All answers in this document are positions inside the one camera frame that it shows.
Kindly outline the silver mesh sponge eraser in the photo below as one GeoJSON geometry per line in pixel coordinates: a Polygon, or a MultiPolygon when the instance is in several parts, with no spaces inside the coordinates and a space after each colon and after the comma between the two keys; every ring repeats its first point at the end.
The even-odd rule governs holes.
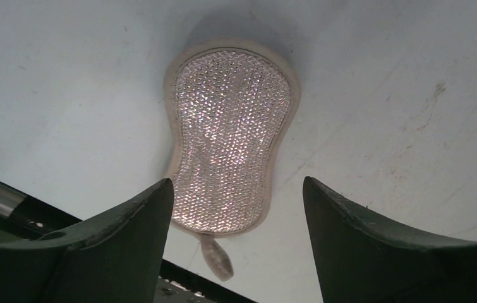
{"type": "Polygon", "coordinates": [[[164,100],[173,144],[172,224],[196,237],[221,281],[234,276],[217,239],[257,228],[270,210],[275,158],[297,111],[291,65],[254,41],[192,45],[169,65],[164,100]]]}

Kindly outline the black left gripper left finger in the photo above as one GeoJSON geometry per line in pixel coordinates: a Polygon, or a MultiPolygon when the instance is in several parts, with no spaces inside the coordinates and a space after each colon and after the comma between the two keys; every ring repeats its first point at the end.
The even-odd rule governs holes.
{"type": "Polygon", "coordinates": [[[173,200],[165,178],[39,239],[0,242],[0,302],[152,302],[173,200]]]}

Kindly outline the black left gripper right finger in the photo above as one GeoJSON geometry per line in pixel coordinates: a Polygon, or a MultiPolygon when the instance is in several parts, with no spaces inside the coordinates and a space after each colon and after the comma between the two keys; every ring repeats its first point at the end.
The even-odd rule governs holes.
{"type": "Polygon", "coordinates": [[[477,242],[404,225],[313,177],[303,202],[324,302],[477,302],[477,242]]]}

